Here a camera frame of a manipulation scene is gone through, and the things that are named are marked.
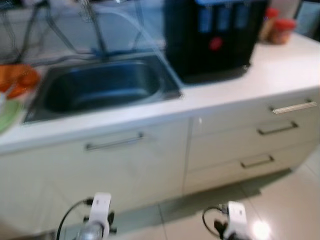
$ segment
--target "floor tile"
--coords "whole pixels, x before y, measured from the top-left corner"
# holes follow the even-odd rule
[[[253,226],[256,222],[260,222],[260,218],[255,213],[255,210],[252,208],[249,201],[241,200],[240,202],[244,203],[245,205],[248,221],[248,231],[249,235],[253,237],[253,229],[251,228],[251,226]],[[194,215],[176,219],[173,221],[168,221],[167,223],[165,223],[164,228],[167,235],[167,240],[218,239],[217,237],[209,233],[209,231],[205,228],[202,220],[202,213],[202,211],[198,211]],[[222,215],[220,212],[215,210],[208,211],[205,215],[205,221],[213,231],[216,231],[214,229],[215,220],[219,220],[223,223],[228,221],[227,217],[225,215]]]
[[[256,178],[241,186],[275,240],[320,239],[320,182],[306,166],[272,183]]]
[[[64,240],[73,240],[81,226],[68,227]],[[158,205],[115,213],[112,227],[117,228],[117,234],[110,234],[110,240],[166,240]]]
[[[37,236],[19,237],[15,238],[14,240],[56,240],[56,235],[54,232],[49,232]]]
[[[305,164],[307,167],[320,178],[320,145],[309,156]]]
[[[250,224],[260,220],[251,203],[245,200],[245,194],[239,186],[226,186],[160,204],[167,240],[216,239],[205,228],[202,212],[207,207],[227,203],[228,201],[244,203],[247,220]],[[222,222],[227,221],[225,215],[215,210],[208,211],[205,215],[205,220],[212,230],[214,230],[216,219]]]
[[[193,216],[195,213],[210,206],[243,198],[245,198],[245,195],[241,188],[238,185],[230,185],[161,203],[160,210],[164,222],[167,223]]]

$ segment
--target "kitchen sink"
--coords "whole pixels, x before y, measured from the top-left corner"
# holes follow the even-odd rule
[[[156,55],[126,55],[108,62],[52,68],[44,77],[25,123],[181,97]]]

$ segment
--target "bottle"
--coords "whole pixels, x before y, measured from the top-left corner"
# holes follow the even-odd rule
[[[265,12],[264,22],[259,34],[259,40],[265,42],[268,40],[269,34],[274,26],[274,23],[279,15],[276,8],[268,7]]]
[[[272,28],[269,40],[273,44],[286,44],[297,23],[293,19],[277,19]]]

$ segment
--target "white cabinet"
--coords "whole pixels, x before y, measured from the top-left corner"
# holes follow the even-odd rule
[[[313,89],[194,117],[184,194],[303,162],[319,144],[319,103],[319,89]]]
[[[187,134],[186,119],[1,156],[0,221],[34,234],[96,192],[111,193],[118,212],[179,197]]]
[[[187,174],[183,192],[191,194],[298,166],[318,144],[312,141],[195,170]]]

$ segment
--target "white countertop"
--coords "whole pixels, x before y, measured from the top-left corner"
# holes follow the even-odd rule
[[[0,135],[0,154],[188,117],[216,106],[320,87],[320,44],[294,34],[286,45],[257,44],[243,77],[182,88],[183,99],[21,125]]]

